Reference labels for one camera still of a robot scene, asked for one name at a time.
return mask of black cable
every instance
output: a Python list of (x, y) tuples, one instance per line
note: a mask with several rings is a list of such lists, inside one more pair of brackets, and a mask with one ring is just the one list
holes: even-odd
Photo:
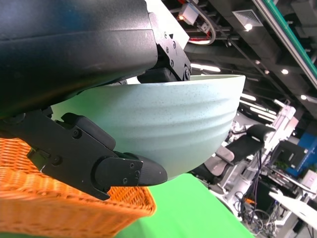
[(308, 230), (308, 232), (309, 232), (309, 235), (310, 235), (310, 237), (311, 238), (314, 238), (314, 230), (313, 230), (313, 228), (312, 228), (312, 231), (313, 231), (313, 234), (311, 233), (311, 230), (309, 230), (309, 227), (308, 226), (306, 226), (307, 227), (307, 230)]

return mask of chair backrest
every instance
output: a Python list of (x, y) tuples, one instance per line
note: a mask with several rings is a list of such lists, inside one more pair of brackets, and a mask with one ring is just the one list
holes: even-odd
[(275, 131), (274, 128), (262, 124), (251, 126), (247, 130), (247, 134), (226, 146), (226, 148), (234, 154), (234, 160), (232, 162), (234, 164), (240, 162), (247, 156), (253, 155), (261, 150), (264, 147), (265, 135), (273, 131)]

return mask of ceiling duct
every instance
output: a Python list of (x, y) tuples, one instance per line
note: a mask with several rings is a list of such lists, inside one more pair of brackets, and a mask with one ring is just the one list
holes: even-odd
[(233, 11), (238, 21), (243, 25), (251, 24), (252, 26), (263, 26), (258, 16), (252, 9)]

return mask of light green bowl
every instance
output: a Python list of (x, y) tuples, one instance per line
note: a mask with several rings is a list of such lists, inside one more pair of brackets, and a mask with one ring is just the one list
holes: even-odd
[(116, 140), (116, 151), (161, 164), (168, 177), (206, 161), (221, 145), (239, 105), (245, 76), (102, 86), (53, 106), (53, 118), (88, 117)]

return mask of white cable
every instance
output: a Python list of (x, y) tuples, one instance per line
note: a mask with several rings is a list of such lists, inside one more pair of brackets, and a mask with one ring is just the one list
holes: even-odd
[(193, 0), (187, 0), (187, 2), (189, 2), (199, 12), (199, 15), (206, 21), (206, 23), (209, 25), (210, 31), (211, 31), (211, 39), (209, 40), (208, 43), (197, 44), (197, 43), (195, 43), (195, 41), (189, 41), (189, 43), (193, 43), (196, 45), (205, 45), (205, 46), (211, 45), (216, 39), (216, 30), (214, 29), (212, 23), (209, 21), (208, 15), (205, 12), (201, 11), (200, 7)]

